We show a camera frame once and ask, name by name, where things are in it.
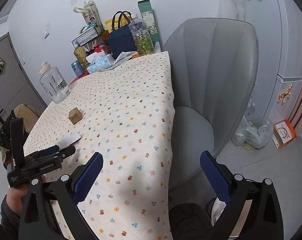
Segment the tablecloth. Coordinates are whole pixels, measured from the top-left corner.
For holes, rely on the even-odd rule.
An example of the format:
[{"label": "tablecloth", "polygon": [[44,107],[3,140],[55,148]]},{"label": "tablecloth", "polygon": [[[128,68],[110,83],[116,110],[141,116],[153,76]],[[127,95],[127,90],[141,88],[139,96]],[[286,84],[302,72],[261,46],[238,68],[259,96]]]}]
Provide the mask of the tablecloth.
[{"label": "tablecloth", "polygon": [[[97,237],[172,239],[168,181],[174,108],[168,52],[91,74],[71,88],[64,101],[50,103],[41,115],[24,145],[25,155],[59,145],[64,136],[81,135],[76,153],[60,170],[46,174],[47,181],[71,174],[100,152],[103,169],[78,204]],[[74,107],[83,116],[75,125],[68,120]],[[73,239],[56,202],[53,207],[64,236]]]}]

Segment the small brown box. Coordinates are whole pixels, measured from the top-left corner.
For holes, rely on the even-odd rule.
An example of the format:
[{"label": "small brown box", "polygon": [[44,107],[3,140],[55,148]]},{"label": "small brown box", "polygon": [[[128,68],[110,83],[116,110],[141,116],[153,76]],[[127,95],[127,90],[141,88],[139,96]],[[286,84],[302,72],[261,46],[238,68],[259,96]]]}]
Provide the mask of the small brown box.
[{"label": "small brown box", "polygon": [[76,124],[78,121],[82,120],[82,115],[77,107],[70,111],[69,119],[73,124]]}]

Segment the chair backrest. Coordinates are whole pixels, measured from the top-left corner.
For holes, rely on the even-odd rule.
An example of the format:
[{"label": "chair backrest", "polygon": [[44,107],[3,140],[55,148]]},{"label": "chair backrest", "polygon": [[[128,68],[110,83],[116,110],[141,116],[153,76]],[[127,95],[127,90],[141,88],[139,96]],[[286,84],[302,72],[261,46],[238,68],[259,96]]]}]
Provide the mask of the chair backrest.
[{"label": "chair backrest", "polygon": [[169,37],[175,106],[188,106],[214,130],[216,157],[236,131],[253,90],[258,67],[258,39],[246,22],[196,18]]}]

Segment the gray door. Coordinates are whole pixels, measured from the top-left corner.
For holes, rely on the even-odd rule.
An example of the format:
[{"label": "gray door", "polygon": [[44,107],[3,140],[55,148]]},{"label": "gray door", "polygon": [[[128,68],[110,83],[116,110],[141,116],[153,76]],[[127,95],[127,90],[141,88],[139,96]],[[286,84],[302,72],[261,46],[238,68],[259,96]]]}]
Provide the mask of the gray door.
[{"label": "gray door", "polygon": [[0,38],[0,57],[5,61],[4,68],[0,73],[0,123],[2,120],[5,121],[11,111],[19,104],[26,103],[41,112],[44,111],[47,105],[24,75],[8,35]]}]

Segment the tall green box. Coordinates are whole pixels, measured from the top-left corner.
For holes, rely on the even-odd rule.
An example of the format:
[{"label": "tall green box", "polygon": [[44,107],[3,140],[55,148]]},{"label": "tall green box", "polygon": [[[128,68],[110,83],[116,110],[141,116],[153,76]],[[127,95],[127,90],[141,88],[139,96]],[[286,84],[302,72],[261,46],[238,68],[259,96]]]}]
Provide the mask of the tall green box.
[{"label": "tall green box", "polygon": [[138,7],[142,16],[142,19],[147,22],[148,29],[151,35],[153,44],[160,40],[158,30],[156,29],[155,21],[153,18],[152,7],[150,0],[143,0],[138,2]]}]

